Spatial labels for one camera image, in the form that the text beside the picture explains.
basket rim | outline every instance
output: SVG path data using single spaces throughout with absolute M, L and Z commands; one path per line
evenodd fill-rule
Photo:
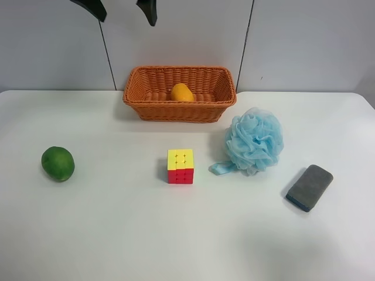
M 221 70 L 221 71 L 225 72 L 225 74 L 229 78 L 230 84 L 231 84 L 231 89 L 230 89 L 231 98 L 227 101 L 205 101 L 205 102 L 201 102 L 201 101 L 191 101 L 191 102 L 183 102 L 183 101 L 143 101 L 143 100 L 130 100 L 128 98 L 127 92 L 129 91 L 129 88 L 130 88 L 130 86 L 133 82 L 134 74 L 137 71 L 142 70 L 142 69 L 161 69 L 161 70 L 164 70 L 164 69 L 176 69 L 176 68 L 217 69 L 217 70 Z M 192 107 L 197 108 L 197 107 L 201 107 L 200 105 L 202 105 L 202 107 L 205 107 L 204 105 L 216 105 L 216 107 L 229 107 L 229 106 L 236 103 L 237 98 L 236 98 L 236 91 L 234 89 L 232 75 L 231 75 L 230 71 L 223 66 L 137 66 L 137 67 L 133 68 L 131 73 L 130 73 L 129 79 L 128 79 L 126 87 L 124 89 L 124 95 L 122 96 L 122 100 L 127 105 L 147 105 L 148 107 L 152 106 L 152 105 L 155 105 L 155 106 L 174 105 L 173 107 L 190 107 L 188 105 L 192 105 Z

rubik's cube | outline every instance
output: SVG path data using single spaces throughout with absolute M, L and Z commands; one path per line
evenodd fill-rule
M 192 149 L 168 150 L 168 183 L 192 184 L 194 158 Z

wicker basket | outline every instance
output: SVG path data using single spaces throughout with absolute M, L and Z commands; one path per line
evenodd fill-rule
M 172 87 L 185 83 L 195 101 L 171 101 Z M 130 74 L 124 102 L 143 120 L 209 123 L 236 103 L 228 69 L 209 66 L 142 66 Z

white table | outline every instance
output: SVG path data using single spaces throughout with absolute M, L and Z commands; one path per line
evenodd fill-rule
M 375 280 L 375 111 L 349 93 L 244 92 L 215 124 L 141 121 L 115 91 L 0 94 L 0 280 Z M 215 176 L 224 130 L 251 107 L 284 127 L 278 166 Z M 74 156 L 45 176 L 50 146 Z M 165 183 L 192 148 L 195 183 Z M 284 195 L 304 168 L 334 176 L 310 213 Z

green lime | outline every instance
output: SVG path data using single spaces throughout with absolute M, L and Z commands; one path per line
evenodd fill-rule
M 68 150 L 52 146 L 42 155 L 42 167 L 54 180 L 65 181 L 72 176 L 75 166 Z

